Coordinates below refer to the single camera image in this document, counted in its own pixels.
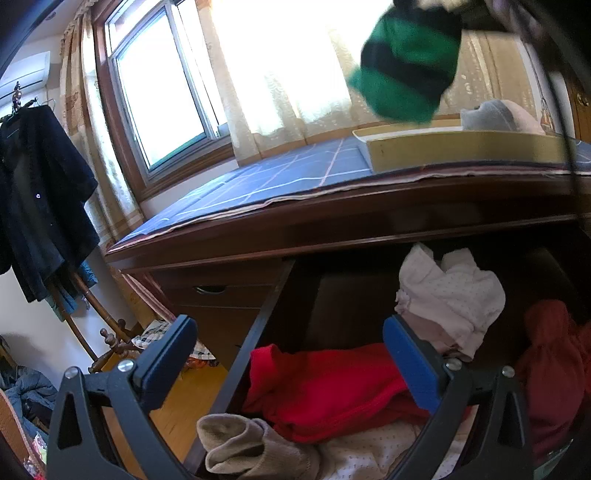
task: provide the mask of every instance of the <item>blue jacket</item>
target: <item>blue jacket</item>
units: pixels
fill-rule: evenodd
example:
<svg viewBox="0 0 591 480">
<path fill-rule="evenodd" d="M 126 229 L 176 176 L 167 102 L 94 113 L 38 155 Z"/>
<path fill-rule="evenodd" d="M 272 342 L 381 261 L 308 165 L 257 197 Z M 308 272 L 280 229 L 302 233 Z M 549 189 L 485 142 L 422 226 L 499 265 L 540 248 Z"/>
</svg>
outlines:
<svg viewBox="0 0 591 480">
<path fill-rule="evenodd" d="M 47 435 L 33 425 L 31 420 L 27 418 L 25 410 L 27 404 L 33 403 L 39 403 L 39 405 L 53 410 L 56 405 L 57 390 L 45 375 L 32 368 L 18 367 L 16 377 L 15 382 L 4 393 L 31 439 L 34 439 L 35 435 L 39 433 L 43 440 L 47 441 Z"/>
<path fill-rule="evenodd" d="M 28 163 L 21 167 L 29 170 L 18 177 L 15 165 L 23 155 Z M 79 267 L 99 243 L 84 210 L 97 182 L 48 106 L 21 109 L 2 124 L 0 157 L 0 274 L 12 267 L 27 301 L 40 301 L 49 295 L 47 272 L 31 253 L 31 242 L 38 242 L 31 232 L 43 230 L 54 257 L 72 270 Z M 30 194 L 15 193 L 19 185 Z M 30 217 L 37 222 L 33 228 Z"/>
</svg>

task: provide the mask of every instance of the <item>red cloth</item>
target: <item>red cloth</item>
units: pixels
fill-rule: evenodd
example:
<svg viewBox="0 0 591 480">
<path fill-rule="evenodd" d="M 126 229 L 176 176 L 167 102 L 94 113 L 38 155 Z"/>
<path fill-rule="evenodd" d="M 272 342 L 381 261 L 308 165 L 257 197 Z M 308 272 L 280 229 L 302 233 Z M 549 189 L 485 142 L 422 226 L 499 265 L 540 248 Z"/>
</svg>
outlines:
<svg viewBox="0 0 591 480">
<path fill-rule="evenodd" d="M 531 346 L 515 371 L 524 383 L 534 455 L 565 441 L 583 402 L 591 359 L 591 323 L 575 324 L 566 305 L 542 300 L 525 313 Z"/>
<path fill-rule="evenodd" d="M 244 413 L 262 414 L 283 438 L 316 443 L 404 419 L 423 424 L 383 343 L 352 350 L 282 353 L 276 345 L 251 353 Z"/>
</svg>

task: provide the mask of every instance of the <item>hanging clothes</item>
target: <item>hanging clothes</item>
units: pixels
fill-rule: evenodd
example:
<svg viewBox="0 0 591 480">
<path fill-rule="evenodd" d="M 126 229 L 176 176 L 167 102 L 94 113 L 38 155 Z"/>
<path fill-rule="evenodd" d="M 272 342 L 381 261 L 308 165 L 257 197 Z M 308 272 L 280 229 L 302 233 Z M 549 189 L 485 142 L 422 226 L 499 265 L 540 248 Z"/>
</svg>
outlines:
<svg viewBox="0 0 591 480">
<path fill-rule="evenodd" d="M 251 352 L 244 413 L 262 414 L 283 438 L 317 443 L 395 420 L 423 424 L 383 343 L 352 350 L 282 353 L 276 345 Z"/>
<path fill-rule="evenodd" d="M 65 265 L 62 265 L 56 271 L 56 273 L 53 275 L 52 281 L 56 285 L 57 291 L 60 295 L 59 300 L 61 300 L 61 304 L 66 310 L 66 313 L 72 314 L 78 308 L 78 299 L 81 298 L 82 293 L 78 290 L 78 287 L 74 285 L 67 267 L 64 267 Z M 82 262 L 82 265 L 78 267 L 76 273 L 78 273 L 88 288 L 91 288 L 98 283 L 95 273 L 92 271 L 87 261 Z M 53 309 L 53 312 L 56 314 L 57 318 L 63 322 L 65 318 L 63 318 L 61 315 L 55 298 L 52 295 L 49 295 L 45 300 Z"/>
<path fill-rule="evenodd" d="M 97 182 L 48 106 L 2 124 L 0 157 L 0 274 L 12 267 L 27 301 L 41 301 L 57 269 L 99 243 L 84 209 Z"/>
<path fill-rule="evenodd" d="M 416 244 L 399 273 L 395 307 L 422 340 L 439 353 L 472 360 L 488 328 L 505 307 L 497 276 L 478 268 L 467 248 L 443 255 Z"/>
<path fill-rule="evenodd" d="M 536 459 L 560 447 L 584 400 L 591 362 L 591 323 L 578 326 L 559 300 L 525 312 L 531 346 L 515 372 L 523 382 Z"/>
</svg>

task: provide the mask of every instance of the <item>beige sock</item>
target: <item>beige sock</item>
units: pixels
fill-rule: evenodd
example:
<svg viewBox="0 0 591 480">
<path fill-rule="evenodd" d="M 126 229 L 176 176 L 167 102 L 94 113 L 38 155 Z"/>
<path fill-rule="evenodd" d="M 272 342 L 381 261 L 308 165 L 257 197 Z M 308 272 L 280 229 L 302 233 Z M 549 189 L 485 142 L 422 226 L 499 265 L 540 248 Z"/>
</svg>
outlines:
<svg viewBox="0 0 591 480">
<path fill-rule="evenodd" d="M 207 451 L 205 467 L 212 473 L 239 479 L 314 480 L 319 471 L 314 446 L 285 440 L 264 420 L 206 415 L 197 422 L 197 434 Z"/>
</svg>

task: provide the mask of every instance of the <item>blue gripper pad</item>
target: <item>blue gripper pad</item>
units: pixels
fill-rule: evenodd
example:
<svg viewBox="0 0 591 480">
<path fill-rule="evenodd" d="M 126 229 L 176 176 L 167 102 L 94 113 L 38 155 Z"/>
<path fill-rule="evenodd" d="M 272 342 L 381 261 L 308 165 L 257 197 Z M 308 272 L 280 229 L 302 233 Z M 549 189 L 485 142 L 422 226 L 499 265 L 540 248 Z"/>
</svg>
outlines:
<svg viewBox="0 0 591 480">
<path fill-rule="evenodd" d="M 197 342 L 197 322 L 179 315 L 164 336 L 138 358 L 133 384 L 146 413 L 162 406 Z"/>
<path fill-rule="evenodd" d="M 449 381 L 443 358 L 429 342 L 420 340 L 399 315 L 384 320 L 382 335 L 414 401 L 433 414 Z"/>
</svg>

